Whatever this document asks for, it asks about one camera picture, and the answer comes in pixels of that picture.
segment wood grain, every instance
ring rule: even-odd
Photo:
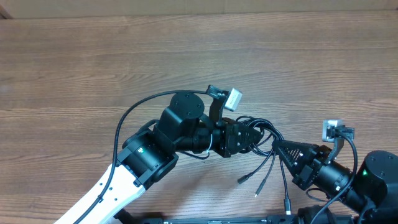
[[[324,119],[343,118],[356,128],[359,163],[376,149],[398,154],[395,11],[2,20],[0,68],[0,223],[61,217],[110,164],[124,111],[165,90],[234,86],[244,96],[226,116],[266,118],[286,139],[315,144]],[[169,99],[134,110],[121,141]],[[181,156],[127,210],[172,218],[282,213],[280,169],[258,198],[269,164],[236,182],[260,161]],[[352,166],[348,147],[338,161]],[[288,184],[293,210],[315,203]],[[338,203],[332,210],[350,212]]]

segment table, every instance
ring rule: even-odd
[[[130,105],[209,84],[244,93],[225,116],[269,119],[288,140],[323,144],[322,121],[342,118],[356,128],[359,164],[376,149],[398,154],[398,12],[0,21],[0,223],[53,223],[111,163],[114,130]],[[121,143],[159,118],[169,99],[134,110]],[[207,112],[211,100],[204,102]],[[126,210],[170,218],[283,213],[279,166],[257,198],[269,163],[236,181],[261,161],[181,155]],[[348,146],[337,161],[352,169]],[[287,177],[293,211],[316,203]],[[331,209],[352,213],[339,203]]]

